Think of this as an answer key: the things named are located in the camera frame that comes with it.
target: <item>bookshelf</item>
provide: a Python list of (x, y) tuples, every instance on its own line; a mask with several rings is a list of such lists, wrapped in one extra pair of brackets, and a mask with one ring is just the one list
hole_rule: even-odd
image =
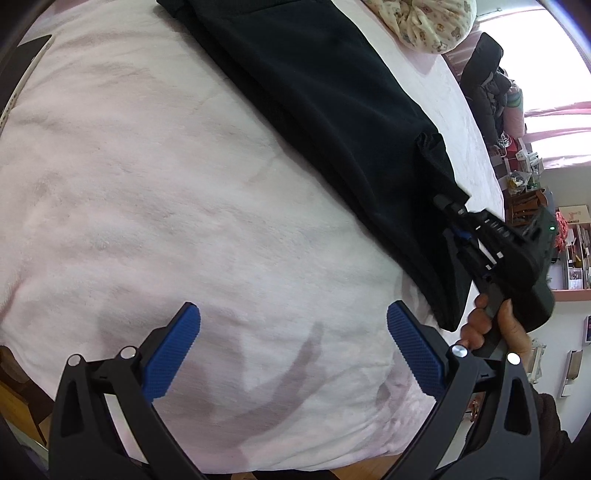
[(548, 271), (556, 301), (591, 300), (591, 223), (570, 223), (566, 249)]

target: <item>black jacket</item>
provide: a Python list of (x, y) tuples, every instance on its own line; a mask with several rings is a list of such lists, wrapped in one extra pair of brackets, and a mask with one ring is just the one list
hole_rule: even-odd
[(460, 88), (486, 145), (498, 144), (503, 131), (502, 113), (511, 88), (511, 81), (499, 67), (502, 56), (501, 46), (483, 33), (460, 80)]
[(324, 175), (455, 330), (470, 278), (436, 193), (459, 203), (443, 138), (330, 0), (159, 0)]

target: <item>picture frame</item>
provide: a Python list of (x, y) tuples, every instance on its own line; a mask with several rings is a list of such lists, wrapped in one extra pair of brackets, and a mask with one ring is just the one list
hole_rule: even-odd
[(583, 343), (585, 345), (591, 344), (591, 315), (589, 315), (585, 319), (585, 332), (584, 332)]

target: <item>red item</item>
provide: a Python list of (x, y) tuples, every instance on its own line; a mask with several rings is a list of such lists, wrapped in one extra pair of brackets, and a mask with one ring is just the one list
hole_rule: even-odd
[(562, 216), (562, 213), (556, 212), (556, 222), (558, 223), (558, 235), (554, 240), (554, 246), (561, 252), (566, 247), (566, 237), (569, 234), (569, 224)]

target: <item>sleeve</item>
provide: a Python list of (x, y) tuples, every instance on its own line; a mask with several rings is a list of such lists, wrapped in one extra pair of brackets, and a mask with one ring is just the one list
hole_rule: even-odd
[(540, 444), (542, 465), (540, 475), (543, 477), (567, 452), (571, 445), (569, 435), (560, 430), (560, 418), (556, 412), (556, 402), (551, 395), (539, 394), (532, 387), (535, 409), (540, 425)]

